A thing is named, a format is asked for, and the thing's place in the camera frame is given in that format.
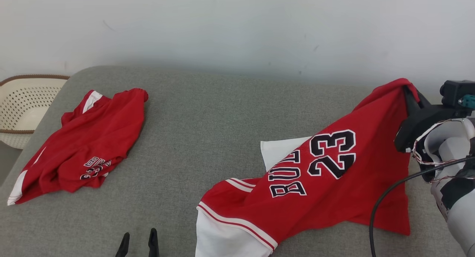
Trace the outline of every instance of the basketball jersey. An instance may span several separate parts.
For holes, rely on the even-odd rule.
[[[61,189],[100,187],[139,137],[147,99],[139,88],[112,99],[90,90],[22,169],[7,204]]]
[[[304,230],[369,225],[376,200],[407,176],[393,141],[407,118],[407,79],[376,88],[352,113],[310,137],[261,178],[221,181],[197,206],[197,257],[267,257]],[[375,227],[409,235],[404,185],[381,203]]]

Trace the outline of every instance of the beige plastic basket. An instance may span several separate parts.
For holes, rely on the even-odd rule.
[[[0,82],[0,141],[23,149],[67,79],[21,75]]]

